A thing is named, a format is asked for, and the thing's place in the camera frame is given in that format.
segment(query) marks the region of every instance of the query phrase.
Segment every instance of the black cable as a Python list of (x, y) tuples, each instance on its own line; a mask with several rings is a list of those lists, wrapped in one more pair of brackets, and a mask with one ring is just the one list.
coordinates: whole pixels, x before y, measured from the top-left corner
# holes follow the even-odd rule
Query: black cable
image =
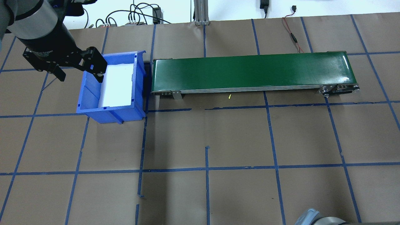
[(148, 3), (144, 3), (144, 2), (139, 3), (139, 4), (137, 5), (137, 7), (138, 7), (138, 9), (140, 10), (141, 13), (143, 13), (142, 10), (141, 10), (142, 8), (139, 8), (139, 5), (141, 5), (141, 4), (146, 5), (146, 6), (142, 7), (142, 8), (146, 8), (146, 7), (148, 7), (148, 6), (151, 7), (152, 13), (154, 12), (155, 15), (157, 16), (156, 9), (154, 9), (154, 7), (152, 6), (152, 5), (156, 5), (156, 4), (148, 4)]
[[(108, 19), (108, 17), (109, 17), (111, 14), (113, 14), (113, 13), (115, 13), (115, 12), (131, 12), (131, 11), (129, 11), (129, 10), (116, 10), (116, 11), (113, 11), (113, 12), (111, 12), (110, 14), (108, 14), (108, 15), (106, 16), (106, 20)], [(148, 16), (148, 17), (151, 17), (151, 18), (155, 18), (155, 19), (157, 19), (157, 20), (161, 20), (161, 21), (164, 21), (164, 22), (170, 24), (170, 22), (168, 22), (168, 21), (166, 21), (166, 20), (163, 20), (163, 19), (161, 19), (161, 18), (158, 18), (158, 17), (150, 16), (150, 15), (143, 14), (143, 13), (139, 13), (139, 12), (135, 12), (135, 13), (140, 14), (140, 15), (143, 15), (143, 16)]]
[(109, 18), (108, 18), (108, 23), (110, 24), (110, 26), (111, 26), (110, 19), (114, 20), (115, 26), (118, 26), (118, 25), (117, 25), (117, 22), (115, 21), (115, 19), (114, 19), (114, 18), (112, 18), (112, 17), (109, 17)]
[(136, 12), (136, 11), (130, 11), (130, 13), (128, 14), (128, 19), (129, 19), (129, 17), (130, 17), (130, 20), (131, 20), (132, 23), (133, 23), (133, 21), (136, 20), (136, 19), (133, 19), (133, 18), (132, 18), (132, 13), (133, 13), (133, 18), (135, 18), (135, 13), (136, 13), (136, 14), (139, 14), (139, 13)]
[(88, 11), (86, 11), (85, 8), (83, 8), (83, 10), (86, 12), (86, 17), (87, 17), (86, 24), (85, 24), (85, 27), (84, 27), (84, 28), (86, 28), (86, 26), (88, 25), (88, 22), (89, 22), (89, 14), (88, 14)]
[(129, 9), (132, 11), (132, 6), (134, 6), (135, 7), (135, 9), (134, 9), (134, 12), (136, 11), (136, 9), (138, 9), (138, 10), (140, 10), (140, 12), (143, 14), (143, 11), (142, 11), (142, 9), (140, 9), (139, 8), (139, 5), (140, 5), (141, 3), (139, 3), (138, 5), (135, 5), (135, 4), (131, 4), (130, 5), (130, 7), (129, 7)]
[(96, 28), (97, 28), (97, 22), (98, 22), (99, 20), (103, 23), (104, 26), (106, 26), (106, 23), (104, 22), (104, 20), (102, 20), (102, 19), (97, 19), (97, 20), (96, 20)]

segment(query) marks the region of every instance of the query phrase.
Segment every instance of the white foam insert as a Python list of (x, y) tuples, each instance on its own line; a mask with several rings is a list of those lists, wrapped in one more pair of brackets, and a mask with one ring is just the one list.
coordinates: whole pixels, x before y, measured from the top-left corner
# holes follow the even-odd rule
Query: white foam insert
[(131, 104), (133, 67), (133, 63), (107, 66), (100, 90), (99, 108)]

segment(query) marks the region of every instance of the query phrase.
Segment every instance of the metal bracket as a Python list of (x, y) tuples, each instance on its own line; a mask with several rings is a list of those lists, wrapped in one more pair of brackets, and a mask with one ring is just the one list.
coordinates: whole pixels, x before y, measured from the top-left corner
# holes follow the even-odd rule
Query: metal bracket
[(180, 91), (173, 90), (173, 91), (171, 91), (171, 93), (172, 93), (172, 97), (174, 99), (182, 99), (182, 94), (180, 93)]
[(196, 26), (210, 24), (208, 19), (208, 0), (194, 0), (194, 17)]
[(325, 98), (330, 95), (336, 94), (348, 94), (353, 92), (358, 92), (360, 87), (358, 84), (332, 84), (332, 85), (322, 85), (318, 90), (319, 94), (322, 94)]
[(161, 92), (152, 92), (153, 95), (160, 95), (160, 96), (171, 96), (174, 99), (182, 99), (182, 93), (180, 90), (172, 90), (172, 91), (161, 91)]

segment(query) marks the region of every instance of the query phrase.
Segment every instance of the power adapter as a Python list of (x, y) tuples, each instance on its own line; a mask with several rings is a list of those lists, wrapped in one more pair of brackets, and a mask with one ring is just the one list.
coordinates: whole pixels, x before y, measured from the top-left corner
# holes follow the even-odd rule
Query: power adapter
[(260, 0), (260, 8), (264, 9), (265, 16), (267, 15), (269, 6), (270, 6), (270, 0)]

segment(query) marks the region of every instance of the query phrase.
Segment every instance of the blue tape grid line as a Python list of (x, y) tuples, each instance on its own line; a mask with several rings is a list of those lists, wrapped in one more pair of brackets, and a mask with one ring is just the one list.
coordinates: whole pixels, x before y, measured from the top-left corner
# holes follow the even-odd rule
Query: blue tape grid line
[(399, 123), (399, 120), (398, 120), (398, 118), (397, 118), (397, 116), (396, 116), (396, 113), (394, 112), (393, 106), (392, 106), (392, 104), (391, 104), (391, 102), (390, 102), (390, 100), (389, 100), (389, 97), (388, 97), (388, 94), (387, 94), (386, 91), (385, 91), (385, 88), (383, 87), (383, 84), (382, 84), (382, 82), (381, 82), (381, 80), (380, 80), (380, 78), (379, 78), (379, 75), (378, 75), (378, 73), (377, 73), (377, 71), (376, 71), (376, 69), (375, 69), (375, 66), (374, 66), (374, 64), (372, 63), (372, 60), (371, 60), (371, 57), (370, 57), (370, 53), (367, 51), (367, 47), (365, 46), (364, 40), (363, 40), (362, 37), (361, 37), (360, 31), (358, 30), (356, 21), (354, 20), (353, 15), (350, 15), (350, 17), (351, 17), (351, 20), (352, 20), (352, 22), (353, 22), (353, 25), (354, 25), (354, 27), (355, 27), (355, 29), (356, 29), (356, 31), (357, 31), (358, 37), (360, 38), (362, 47), (364, 48), (364, 51), (365, 51), (365, 53), (366, 53), (366, 55), (367, 55), (368, 61), (369, 61), (370, 64), (371, 64), (372, 70), (374, 71), (375, 77), (376, 77), (376, 79), (378, 80), (378, 83), (379, 83), (379, 85), (380, 85), (380, 88), (382, 89), (382, 92), (383, 92), (383, 94), (384, 94), (384, 96), (385, 96), (385, 98), (386, 98), (387, 103), (389, 104), (389, 108), (390, 108), (390, 111), (391, 111), (392, 114), (393, 114), (393, 118), (394, 118), (394, 121), (395, 121), (396, 124), (397, 124), (397, 128), (398, 128), (399, 131), (400, 131), (400, 123)]
[(209, 167), (208, 167), (208, 150), (209, 146), (206, 146), (206, 208), (207, 208), (207, 225), (210, 225), (210, 180), (208, 178)]
[[(42, 89), (43, 89), (44, 86), (46, 85), (47, 77), (48, 77), (48, 73), (46, 73), (46, 76), (45, 76), (45, 78), (44, 78), (44, 81), (43, 81), (43, 84), (42, 84)], [(42, 91), (39, 93), (38, 101), (36, 102), (36, 106), (35, 106), (35, 110), (34, 110), (34, 112), (33, 112), (33, 115), (35, 115), (35, 114), (36, 114), (36, 111), (38, 110), (39, 102), (40, 102), (40, 99), (41, 99), (41, 97), (42, 97), (42, 93), (43, 93)], [(3, 206), (2, 206), (2, 209), (1, 209), (1, 212), (0, 212), (0, 221), (2, 220), (2, 217), (3, 217), (3, 214), (4, 214), (4, 210), (5, 210), (5, 208), (6, 208), (7, 201), (8, 201), (8, 198), (9, 198), (9, 196), (10, 196), (10, 192), (11, 192), (12, 185), (14, 184), (14, 179), (15, 179), (16, 173), (17, 173), (17, 171), (18, 171), (18, 167), (19, 167), (19, 165), (20, 165), (21, 158), (22, 158), (22, 154), (24, 153), (24, 149), (25, 149), (25, 146), (26, 146), (26, 142), (28, 141), (29, 132), (30, 132), (30, 130), (31, 130), (31, 128), (32, 128), (32, 124), (33, 124), (33, 120), (34, 120), (34, 119), (35, 119), (35, 117), (32, 117), (32, 119), (30, 120), (30, 124), (29, 124), (29, 127), (28, 127), (28, 131), (26, 132), (26, 136), (25, 136), (25, 139), (24, 139), (24, 143), (23, 143), (23, 145), (22, 145), (22, 148), (21, 148), (21, 151), (20, 151), (20, 155), (18, 156), (17, 164), (15, 165), (15, 169), (14, 169), (14, 172), (13, 172), (13, 175), (12, 175), (12, 178), (11, 178), (10, 186), (8, 186), (6, 198), (4, 199), (4, 203), (3, 203)]]
[(135, 225), (138, 225), (139, 222), (139, 204), (136, 204), (136, 211), (135, 211)]
[[(391, 103), (400, 103), (400, 101), (390, 101)], [(387, 104), (384, 102), (337, 102), (329, 103), (329, 105), (359, 105), (359, 104)], [(306, 103), (306, 104), (276, 104), (268, 105), (269, 108), (274, 107), (303, 107), (303, 106), (325, 106), (326, 103)], [(223, 109), (243, 109), (243, 108), (265, 108), (264, 105), (257, 106), (227, 106), (227, 107), (215, 107), (208, 108), (205, 110), (223, 110)], [(176, 108), (176, 109), (158, 109), (158, 110), (148, 110), (148, 113), (164, 113), (164, 112), (182, 112), (190, 111), (191, 108)], [(0, 116), (0, 118), (21, 118), (21, 117), (63, 117), (63, 116), (82, 116), (84, 113), (57, 113), (57, 114), (37, 114), (37, 115), (12, 115), (12, 116)]]
[(351, 198), (352, 198), (352, 201), (353, 201), (353, 205), (354, 205), (354, 210), (356, 212), (356, 216), (357, 216), (358, 222), (361, 223), (360, 212), (358, 211), (356, 198), (355, 198), (354, 192), (353, 192), (353, 186), (351, 184), (350, 176), (349, 176), (349, 173), (348, 173), (348, 170), (347, 170), (346, 161), (345, 161), (344, 156), (342, 154), (342, 146), (340, 145), (339, 135), (338, 135), (338, 132), (337, 132), (337, 129), (336, 129), (335, 121), (333, 120), (332, 111), (330, 109), (329, 102), (328, 102), (327, 98), (325, 98), (325, 102), (326, 102), (326, 107), (328, 108), (328, 113), (329, 113), (330, 121), (332, 123), (333, 132), (335, 134), (336, 143), (338, 145), (340, 158), (342, 159), (342, 165), (343, 165), (343, 168), (344, 168), (344, 174), (346, 176), (347, 184), (349, 186), (350, 195), (351, 195)]
[(101, 54), (104, 54), (104, 48), (106, 47), (107, 35), (108, 35), (108, 27), (106, 28), (106, 34), (104, 35), (104, 41), (103, 41), (103, 47), (101, 49)]
[(267, 109), (267, 120), (268, 120), (268, 129), (269, 129), (270, 138), (271, 138), (272, 154), (274, 156), (274, 167), (275, 167), (275, 175), (276, 175), (276, 184), (277, 184), (277, 188), (278, 188), (280, 212), (282, 214), (282, 224), (286, 225), (285, 212), (284, 212), (284, 208), (283, 208), (282, 191), (280, 188), (278, 159), (276, 158), (274, 134), (272, 132), (270, 109), (268, 107), (268, 99), (267, 99), (267, 95), (265, 94), (265, 91), (263, 92), (263, 94), (264, 94), (265, 108)]
[(3, 64), (1, 65), (1, 68), (0, 68), (0, 73), (1, 73), (1, 72), (3, 71), (3, 69), (4, 69), (4, 66), (5, 66), (5, 64), (6, 64), (6, 62), (7, 62), (8, 56), (10, 55), (11, 49), (12, 49), (14, 43), (15, 43), (15, 39), (17, 39), (16, 36), (15, 36), (14, 39), (12, 40), (11, 45), (10, 45), (10, 48), (8, 49), (7, 55), (6, 55), (6, 57), (4, 58), (4, 62), (3, 62)]
[(256, 26), (254, 25), (254, 20), (253, 20), (253, 19), (251, 19), (251, 24), (252, 24), (252, 26), (253, 26), (254, 39), (255, 39), (255, 41), (256, 41), (257, 55), (260, 55), (260, 48), (258, 47), (258, 39), (257, 39)]
[(86, 140), (86, 134), (88, 131), (88, 126), (89, 126), (89, 117), (86, 120), (86, 125), (85, 125), (85, 130), (83, 132), (83, 137), (82, 137), (82, 144), (80, 146), (80, 151), (79, 151), (79, 157), (78, 157), (78, 161), (76, 163), (76, 169), (75, 169), (75, 173), (74, 173), (74, 181), (72, 182), (72, 189), (71, 189), (71, 195), (70, 195), (70, 200), (68, 202), (68, 208), (67, 208), (67, 214), (65, 217), (65, 225), (68, 224), (68, 220), (70, 218), (70, 211), (71, 211), (71, 206), (72, 206), (72, 200), (74, 198), (74, 192), (75, 192), (75, 185), (76, 185), (76, 180), (78, 178), (78, 172), (79, 172), (79, 166), (80, 166), (80, 161), (82, 158), (82, 149), (85, 145), (85, 140)]
[[(400, 166), (400, 162), (379, 163), (338, 163), (338, 164), (310, 164), (310, 165), (279, 165), (279, 169), (301, 169), (301, 168), (327, 168), (327, 167), (373, 167), (373, 166)], [(252, 169), (275, 169), (275, 166), (241, 166), (241, 167), (208, 167), (208, 170), (252, 170)], [(78, 174), (113, 174), (113, 173), (172, 173), (188, 171), (206, 171), (205, 167), (190, 167), (176, 169), (128, 169), (128, 170), (101, 170), (101, 171), (78, 171)], [(14, 173), (0, 173), (0, 176), (12, 176)], [(16, 176), (28, 175), (63, 175), (75, 174), (75, 171), (50, 171), (50, 172), (17, 172)]]
[(314, 51), (313, 51), (312, 46), (311, 46), (310, 37), (308, 36), (306, 24), (304, 23), (303, 17), (300, 17), (300, 19), (301, 19), (301, 23), (303, 24), (304, 33), (306, 34), (306, 38), (307, 38), (307, 42), (308, 42), (308, 47), (310, 47), (310, 52), (313, 53)]
[[(150, 67), (153, 65), (153, 54), (154, 54), (154, 41), (156, 39), (156, 25), (153, 25), (153, 36), (151, 42), (151, 52), (150, 52)], [(151, 84), (152, 84), (152, 70), (150, 68), (150, 74), (147, 75), (147, 93), (146, 93), (146, 105), (145, 105), (145, 119), (144, 119), (144, 128), (143, 128), (143, 139), (142, 139), (142, 151), (140, 154), (140, 171), (139, 171), (139, 178), (138, 178), (138, 192), (137, 194), (141, 196), (142, 192), (142, 179), (143, 179), (143, 165), (144, 165), (144, 149), (146, 146), (146, 131), (147, 131), (147, 121), (148, 121), (148, 106), (149, 106), (149, 98), (151, 92)], [(135, 212), (135, 224), (138, 224), (139, 221), (139, 207), (140, 205), (136, 205), (136, 212)]]
[[(313, 52), (312, 45), (311, 45), (311, 42), (310, 42), (310, 38), (309, 38), (308, 33), (307, 33), (307, 28), (306, 28), (306, 25), (304, 23), (304, 19), (302, 17), (301, 17), (301, 21), (302, 21), (302, 24), (303, 24), (304, 33), (306, 34), (308, 45), (310, 47), (310, 51)], [(348, 170), (347, 170), (347, 166), (346, 166), (346, 161), (345, 161), (344, 156), (342, 154), (342, 146), (340, 145), (340, 140), (339, 140), (339, 136), (338, 136), (338, 132), (337, 132), (336, 126), (335, 126), (335, 121), (333, 120), (332, 111), (330, 109), (330, 104), (329, 104), (327, 98), (325, 98), (325, 104), (326, 104), (326, 107), (328, 109), (330, 121), (331, 121), (332, 128), (333, 128), (333, 131), (334, 131), (334, 134), (335, 134), (335, 138), (336, 138), (336, 143), (337, 143), (338, 149), (339, 149), (339, 154), (340, 154), (340, 157), (342, 159), (342, 166), (344, 168), (344, 174), (346, 176), (347, 184), (349, 186), (350, 196), (352, 198), (352, 202), (353, 202), (354, 210), (356, 212), (357, 220), (358, 220), (359, 223), (361, 223), (360, 212), (358, 210), (356, 198), (355, 198), (354, 192), (353, 192), (353, 187), (352, 187), (350, 176), (348, 174)]]
[(207, 51), (206, 51), (206, 25), (203, 25), (203, 57), (205, 58), (207, 56)]

